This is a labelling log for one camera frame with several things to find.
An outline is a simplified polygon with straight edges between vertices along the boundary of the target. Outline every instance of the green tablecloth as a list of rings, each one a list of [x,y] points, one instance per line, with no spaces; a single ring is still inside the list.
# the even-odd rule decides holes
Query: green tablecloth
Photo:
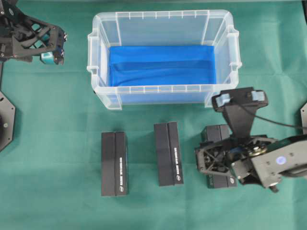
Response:
[[[258,114],[299,125],[307,101],[307,25],[301,2],[71,3],[27,2],[24,13],[69,34],[64,66],[8,61],[2,91],[16,106],[14,141],[0,153],[0,229],[305,229],[307,181],[283,179],[280,192],[260,186],[212,190],[195,167],[193,149],[206,125],[223,124],[202,104],[105,109],[86,71],[87,39],[105,11],[225,9],[240,32],[239,87],[264,90]],[[184,185],[159,187],[154,123],[177,121]],[[129,195],[100,196],[102,131],[129,140]],[[291,128],[255,120],[252,134],[285,138]]]

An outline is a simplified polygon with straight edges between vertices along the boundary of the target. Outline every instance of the blue cloth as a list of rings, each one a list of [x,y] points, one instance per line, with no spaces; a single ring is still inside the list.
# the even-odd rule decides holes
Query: blue cloth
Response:
[[[110,86],[216,84],[213,46],[113,46]]]

